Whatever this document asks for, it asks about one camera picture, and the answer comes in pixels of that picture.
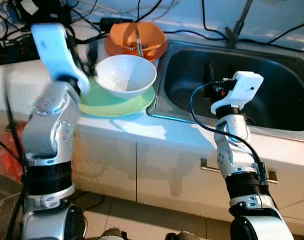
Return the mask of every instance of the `power adapter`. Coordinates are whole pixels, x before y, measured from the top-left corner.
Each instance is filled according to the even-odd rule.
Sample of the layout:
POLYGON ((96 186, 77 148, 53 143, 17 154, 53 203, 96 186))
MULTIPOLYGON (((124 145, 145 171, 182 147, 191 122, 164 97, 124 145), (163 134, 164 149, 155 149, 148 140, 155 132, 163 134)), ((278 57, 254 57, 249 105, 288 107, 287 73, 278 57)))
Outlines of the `power adapter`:
POLYGON ((100 20, 100 29, 103 32, 110 32, 113 24, 132 23, 133 19, 114 18, 114 17, 102 17, 100 20))

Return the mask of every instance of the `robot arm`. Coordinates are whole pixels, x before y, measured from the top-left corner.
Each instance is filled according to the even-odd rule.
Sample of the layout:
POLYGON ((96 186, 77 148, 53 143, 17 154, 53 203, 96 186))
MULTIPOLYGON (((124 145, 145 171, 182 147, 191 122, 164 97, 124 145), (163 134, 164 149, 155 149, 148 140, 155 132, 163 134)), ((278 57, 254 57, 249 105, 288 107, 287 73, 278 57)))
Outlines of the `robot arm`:
POLYGON ((89 80, 74 63, 60 24, 31 28, 39 56, 53 81, 35 103, 24 129, 26 157, 22 239, 83 239, 82 210, 70 204, 72 139, 79 95, 89 80))
MULTIPOLYGON (((238 71, 212 91, 212 113, 216 129, 250 140, 250 131, 240 110, 253 99, 263 82, 259 74, 238 71)), ((252 152, 233 137, 215 133, 218 165, 230 196, 232 240, 293 240, 268 190, 265 169, 255 162, 252 152)))

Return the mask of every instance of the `white bowl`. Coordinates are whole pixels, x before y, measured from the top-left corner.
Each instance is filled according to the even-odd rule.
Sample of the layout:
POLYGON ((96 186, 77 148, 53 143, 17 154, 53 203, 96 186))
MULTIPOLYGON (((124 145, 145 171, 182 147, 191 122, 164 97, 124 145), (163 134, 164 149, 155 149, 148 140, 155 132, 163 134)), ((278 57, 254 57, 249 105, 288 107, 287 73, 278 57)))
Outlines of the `white bowl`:
POLYGON ((110 56, 99 62, 95 80, 111 95, 131 99, 145 93, 156 79, 156 68, 148 60, 134 55, 110 56))

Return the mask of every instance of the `tile floor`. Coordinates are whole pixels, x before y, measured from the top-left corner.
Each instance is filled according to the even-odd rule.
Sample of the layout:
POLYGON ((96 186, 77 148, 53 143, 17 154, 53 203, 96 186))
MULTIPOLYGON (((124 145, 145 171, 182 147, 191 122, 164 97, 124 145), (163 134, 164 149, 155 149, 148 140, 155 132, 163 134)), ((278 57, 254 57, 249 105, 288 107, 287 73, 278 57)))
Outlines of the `tile floor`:
MULTIPOLYGON (((74 202, 87 208, 102 196, 87 193, 74 202)), ((230 240, 230 223, 178 211, 148 206, 123 199, 105 197, 105 201, 85 212, 88 220, 87 239, 95 240, 104 230, 118 227, 131 240, 163 240, 167 233, 188 231, 202 240, 230 240)), ((304 240, 303 236, 294 236, 304 240)))

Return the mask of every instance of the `wall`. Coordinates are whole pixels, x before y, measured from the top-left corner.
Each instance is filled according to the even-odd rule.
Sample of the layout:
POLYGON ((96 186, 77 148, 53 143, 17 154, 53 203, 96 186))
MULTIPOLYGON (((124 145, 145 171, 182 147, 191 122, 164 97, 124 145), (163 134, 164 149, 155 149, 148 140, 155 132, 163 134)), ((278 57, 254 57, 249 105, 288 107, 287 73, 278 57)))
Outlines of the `wall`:
MULTIPOLYGON (((94 0, 81 0, 76 9, 91 9, 94 0)), ((118 9, 120 11, 134 9, 137 0, 99 0, 101 5, 118 9)), ((142 7, 152 7, 157 0, 141 0, 142 7)), ((168 6, 172 0, 163 0, 160 6, 168 6)), ((240 16, 245 0, 205 0, 205 13, 207 27, 224 31, 225 26, 233 28, 240 16)), ((166 9, 156 9, 147 20, 161 15, 166 9)), ((140 15, 148 9, 142 9, 140 15)), ((97 21, 100 15, 95 12, 89 16, 97 21)), ((207 36, 217 37, 217 34, 205 32, 202 27, 201 0, 182 0, 175 8, 163 17, 155 20, 164 30, 191 29, 207 36)), ((254 0, 246 18, 241 37, 267 41, 274 36, 304 22, 304 0, 254 0)), ((304 27, 286 35, 277 41, 277 44, 304 48, 304 27)))

